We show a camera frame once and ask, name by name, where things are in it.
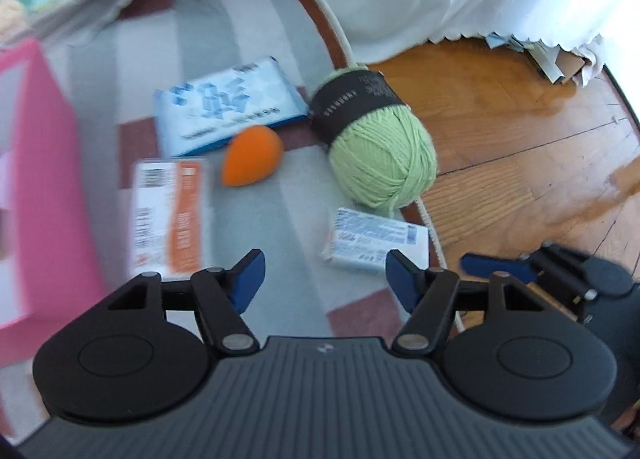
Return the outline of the paper scraps under bed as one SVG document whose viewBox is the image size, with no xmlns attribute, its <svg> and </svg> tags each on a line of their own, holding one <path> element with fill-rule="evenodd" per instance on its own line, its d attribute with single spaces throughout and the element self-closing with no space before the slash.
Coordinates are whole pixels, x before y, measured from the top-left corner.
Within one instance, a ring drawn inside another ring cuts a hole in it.
<svg viewBox="0 0 640 459">
<path fill-rule="evenodd" d="M 587 59 L 566 52 L 560 46 L 549 47 L 541 42 L 519 41 L 513 36 L 491 33 L 485 37 L 489 48 L 506 47 L 514 52 L 522 52 L 533 61 L 537 71 L 551 84 L 566 84 L 578 75 L 587 64 Z"/>
</svg>

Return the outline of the white wet wipes pack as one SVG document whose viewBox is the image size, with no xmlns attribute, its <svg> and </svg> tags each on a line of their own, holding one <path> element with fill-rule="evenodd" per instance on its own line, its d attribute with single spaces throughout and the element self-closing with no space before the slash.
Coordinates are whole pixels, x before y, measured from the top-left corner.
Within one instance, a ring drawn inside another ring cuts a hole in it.
<svg viewBox="0 0 640 459">
<path fill-rule="evenodd" d="M 338 266 L 382 273 L 387 253 L 392 250 L 425 268 L 430 261 L 428 229 L 403 220 L 338 208 L 322 255 Z"/>
</svg>

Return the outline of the orange white floss box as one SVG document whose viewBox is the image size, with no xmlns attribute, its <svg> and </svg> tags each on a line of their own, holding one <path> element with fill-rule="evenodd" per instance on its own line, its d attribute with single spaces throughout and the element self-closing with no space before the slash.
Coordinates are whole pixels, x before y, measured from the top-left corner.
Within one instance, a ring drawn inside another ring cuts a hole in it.
<svg viewBox="0 0 640 459">
<path fill-rule="evenodd" d="M 186 279 L 210 265 L 213 209 L 207 162 L 146 159 L 134 166 L 129 272 Z"/>
</svg>

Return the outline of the blue tissue pack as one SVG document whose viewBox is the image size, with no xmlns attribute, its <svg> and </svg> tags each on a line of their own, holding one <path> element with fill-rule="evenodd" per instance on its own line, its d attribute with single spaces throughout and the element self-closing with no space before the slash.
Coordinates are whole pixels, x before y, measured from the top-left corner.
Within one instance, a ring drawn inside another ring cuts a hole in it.
<svg viewBox="0 0 640 459">
<path fill-rule="evenodd" d="M 307 105 L 272 57 L 187 81 L 154 95 L 158 150 L 197 156 L 246 130 L 303 119 Z"/>
</svg>

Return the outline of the pink cardboard storage box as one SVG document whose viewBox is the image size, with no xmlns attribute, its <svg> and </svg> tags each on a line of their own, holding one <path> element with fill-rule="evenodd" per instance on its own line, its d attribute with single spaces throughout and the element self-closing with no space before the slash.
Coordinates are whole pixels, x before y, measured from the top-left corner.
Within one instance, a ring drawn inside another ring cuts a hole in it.
<svg viewBox="0 0 640 459">
<path fill-rule="evenodd" d="M 76 114 L 40 44 L 1 56 L 1 364 L 104 297 L 80 168 Z"/>
</svg>

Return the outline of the green yarn ball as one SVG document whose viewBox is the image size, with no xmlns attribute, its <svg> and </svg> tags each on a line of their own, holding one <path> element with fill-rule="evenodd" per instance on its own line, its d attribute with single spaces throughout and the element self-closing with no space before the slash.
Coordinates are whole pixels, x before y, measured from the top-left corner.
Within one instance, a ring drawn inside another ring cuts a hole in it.
<svg viewBox="0 0 640 459">
<path fill-rule="evenodd" d="M 337 184 L 365 208 L 393 213 L 434 185 L 434 141 L 381 72 L 335 71 L 314 92 L 308 118 Z"/>
</svg>

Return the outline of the orange makeup sponge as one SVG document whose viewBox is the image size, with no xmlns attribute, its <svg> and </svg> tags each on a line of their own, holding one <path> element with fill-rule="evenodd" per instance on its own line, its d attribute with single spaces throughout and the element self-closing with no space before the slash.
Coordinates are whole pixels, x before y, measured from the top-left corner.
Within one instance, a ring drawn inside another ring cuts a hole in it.
<svg viewBox="0 0 640 459">
<path fill-rule="evenodd" d="M 222 164 L 221 182 L 228 187 L 261 182 L 277 171 L 283 153 L 283 142 L 274 130 L 251 126 L 230 142 Z"/>
</svg>

